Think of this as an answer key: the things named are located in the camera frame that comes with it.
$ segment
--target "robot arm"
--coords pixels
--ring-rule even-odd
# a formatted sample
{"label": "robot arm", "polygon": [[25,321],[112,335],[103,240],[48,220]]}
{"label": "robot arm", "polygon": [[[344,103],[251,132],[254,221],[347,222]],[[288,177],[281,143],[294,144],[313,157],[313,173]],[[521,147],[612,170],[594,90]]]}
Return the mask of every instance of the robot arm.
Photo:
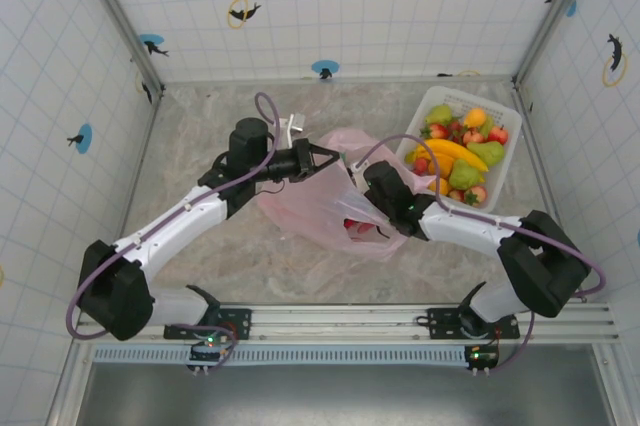
{"label": "robot arm", "polygon": [[500,226],[515,226],[577,249],[544,212],[532,211],[524,218],[473,213],[489,219],[487,223],[452,214],[432,195],[414,195],[386,161],[369,166],[364,179],[369,186],[365,196],[402,234],[458,244],[502,262],[508,280],[476,286],[458,308],[470,336],[481,336],[501,318],[527,310],[557,316],[589,273],[576,257]]}
{"label": "robot arm", "polygon": [[[183,290],[152,289],[149,285],[153,278],[185,246],[251,200],[258,182],[285,178],[294,183],[304,181],[340,158],[338,153],[313,145],[308,139],[297,139],[289,142],[289,148],[276,151],[250,180],[207,195],[258,167],[267,156],[269,138],[273,140],[261,119],[239,121],[229,137],[229,151],[216,159],[181,201],[112,245],[96,241],[89,246],[79,285],[109,258],[131,244],[137,245],[87,287],[78,301],[80,309],[120,340],[130,339],[147,325],[211,324],[207,316],[219,307],[211,295],[195,286]],[[327,159],[317,164],[318,157]],[[149,240],[141,241],[149,231],[168,222],[170,227],[160,228]]]}

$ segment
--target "green pear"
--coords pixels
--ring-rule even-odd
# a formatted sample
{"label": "green pear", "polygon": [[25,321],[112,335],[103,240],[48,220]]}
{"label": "green pear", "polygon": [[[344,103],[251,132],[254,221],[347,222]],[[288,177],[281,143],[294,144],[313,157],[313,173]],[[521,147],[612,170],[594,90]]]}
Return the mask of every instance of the green pear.
{"label": "green pear", "polygon": [[504,158],[504,147],[498,141],[469,143],[467,149],[483,160],[487,166],[498,164]]}
{"label": "green pear", "polygon": [[466,191],[480,182],[480,171],[469,165],[464,159],[453,162],[453,170],[449,176],[449,185],[454,189]]}
{"label": "green pear", "polygon": [[451,120],[453,119],[453,113],[451,112],[451,108],[448,104],[440,104],[438,106],[434,106],[427,114],[427,117],[424,118],[424,122],[427,124],[438,123],[443,126],[447,126]]}

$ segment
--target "blue circle sticker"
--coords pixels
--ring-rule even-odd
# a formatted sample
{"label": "blue circle sticker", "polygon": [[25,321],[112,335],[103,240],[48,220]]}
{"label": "blue circle sticker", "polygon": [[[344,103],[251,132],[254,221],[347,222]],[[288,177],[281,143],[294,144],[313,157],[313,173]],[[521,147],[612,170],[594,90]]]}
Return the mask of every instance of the blue circle sticker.
{"label": "blue circle sticker", "polygon": [[82,139],[76,142],[76,149],[80,154],[85,154],[89,151],[91,146],[91,139],[93,138],[93,130],[89,123],[83,124],[78,131],[78,136],[82,136]]}

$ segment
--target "marble floor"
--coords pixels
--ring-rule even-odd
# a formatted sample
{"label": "marble floor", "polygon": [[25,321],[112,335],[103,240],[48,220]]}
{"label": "marble floor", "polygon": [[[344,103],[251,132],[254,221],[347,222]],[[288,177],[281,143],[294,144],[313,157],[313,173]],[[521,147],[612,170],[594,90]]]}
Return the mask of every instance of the marble floor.
{"label": "marble floor", "polygon": [[[227,149],[235,123],[257,116],[253,96],[268,93],[281,114],[306,115],[312,141],[341,126],[361,125],[383,138],[404,132],[435,83],[379,82],[288,85],[169,86],[151,133],[128,217],[127,234],[174,205]],[[513,107],[510,84],[448,82]],[[494,212],[544,209],[522,138]],[[504,275],[494,260],[465,248],[407,241],[386,263],[328,251],[284,235],[249,203],[187,246],[154,285],[197,284],[221,301],[300,303],[458,302],[480,281]]]}

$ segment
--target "fruit basket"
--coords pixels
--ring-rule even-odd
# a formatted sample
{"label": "fruit basket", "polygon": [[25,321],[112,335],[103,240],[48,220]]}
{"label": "fruit basket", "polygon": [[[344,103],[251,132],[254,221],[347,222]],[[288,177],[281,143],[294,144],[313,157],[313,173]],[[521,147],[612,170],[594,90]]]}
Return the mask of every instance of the fruit basket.
{"label": "fruit basket", "polygon": [[[422,98],[422,102],[411,120],[407,133],[420,136],[420,129],[425,126],[425,117],[429,111],[434,106],[443,103],[446,103],[451,107],[451,111],[454,116],[464,117],[471,109],[481,108],[487,116],[491,116],[493,118],[493,121],[497,126],[504,126],[504,129],[508,131],[508,139],[506,143],[504,143],[503,159],[498,164],[491,167],[488,172],[483,173],[485,182],[482,186],[487,192],[486,200],[480,205],[469,206],[463,202],[455,201],[450,198],[446,199],[449,204],[458,207],[489,213],[495,207],[498,196],[500,195],[500,190],[504,184],[507,170],[509,169],[509,163],[513,157],[516,142],[520,135],[522,118],[517,111],[506,108],[496,102],[489,101],[488,99],[480,98],[473,94],[458,91],[456,89],[434,86],[429,88]],[[414,141],[403,139],[396,151],[396,156],[404,159],[407,153],[414,150],[415,147],[416,144]]]}

